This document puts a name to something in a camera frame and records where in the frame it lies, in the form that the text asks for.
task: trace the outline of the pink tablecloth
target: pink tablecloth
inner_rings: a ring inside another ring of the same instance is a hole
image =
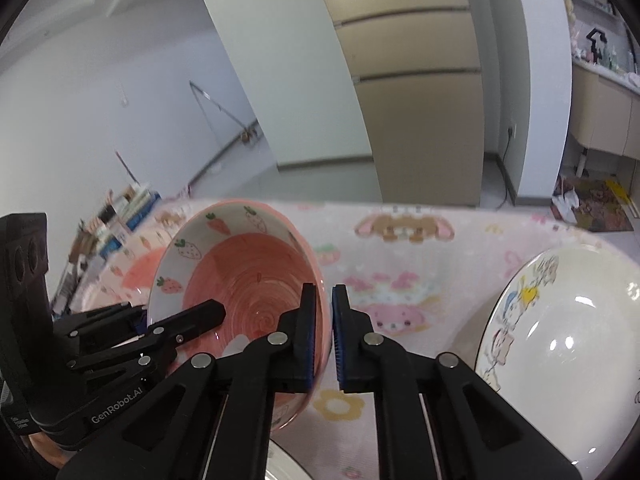
[[[336,283],[347,284],[351,306],[366,310],[375,330],[427,356],[450,349],[473,314],[542,251],[588,243],[617,252],[587,232],[530,214],[334,203],[270,205],[316,250],[327,291]],[[403,215],[411,219],[403,220]],[[378,478],[373,397],[339,391],[333,355],[306,410],[273,439],[315,480]]]

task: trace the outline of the floor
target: floor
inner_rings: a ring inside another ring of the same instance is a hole
[[[275,168],[276,159],[258,126],[260,138],[249,145],[236,143],[191,187],[193,198],[235,196],[239,186]]]
[[[603,178],[605,175],[594,175],[592,172],[591,177]],[[484,162],[484,168],[482,171],[482,191],[480,194],[480,208],[482,209],[496,209],[504,200],[504,181],[502,180],[502,174],[498,169],[497,164],[492,160],[486,160]],[[551,209],[547,206],[544,207],[528,207],[528,206],[513,206],[511,200],[507,199],[501,210],[512,210],[522,212],[532,212],[553,218]],[[626,210],[626,215],[629,217],[631,224],[634,227],[634,231],[626,231],[619,233],[595,233],[596,236],[604,238],[610,244],[615,245],[631,259],[640,264],[640,219],[635,219],[631,213]]]

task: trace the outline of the white wall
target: white wall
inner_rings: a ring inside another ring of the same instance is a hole
[[[370,155],[324,0],[204,0],[279,163]]]
[[[551,196],[571,101],[569,31],[562,0],[490,0],[500,64],[500,135],[516,124],[504,161],[519,196]]]
[[[490,0],[469,0],[482,69],[484,151],[498,151],[500,136],[500,63]]]
[[[50,292],[79,219],[127,183],[114,150],[167,195],[219,149],[190,79],[241,120],[255,118],[202,0],[79,23],[0,73],[0,214],[49,216]],[[207,112],[222,141],[238,133]]]
[[[571,109],[572,63],[564,0],[522,0],[530,63],[527,149],[518,195],[551,197]]]

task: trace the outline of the floor mat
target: floor mat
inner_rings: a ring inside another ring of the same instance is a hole
[[[580,199],[580,207],[573,209],[577,227],[593,233],[634,230],[625,210],[604,180],[567,177],[564,192],[571,189],[575,189]],[[555,205],[551,206],[551,211],[556,220],[562,220]]]

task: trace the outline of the cartoon plate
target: cartoon plate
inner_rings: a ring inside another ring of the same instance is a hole
[[[640,267],[621,253],[568,245],[511,280],[476,373],[593,480],[640,415],[639,335]]]

